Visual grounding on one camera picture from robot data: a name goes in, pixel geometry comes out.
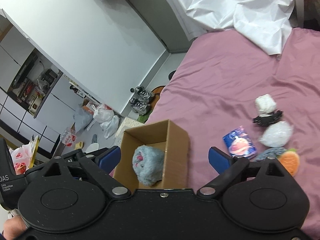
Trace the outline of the left hand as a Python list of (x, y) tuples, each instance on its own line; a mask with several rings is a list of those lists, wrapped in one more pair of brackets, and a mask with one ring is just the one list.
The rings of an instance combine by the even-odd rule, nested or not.
[(3, 225), (3, 237), (6, 240), (12, 240), (20, 236), (27, 230), (23, 219), (20, 216), (15, 216), (7, 219)]

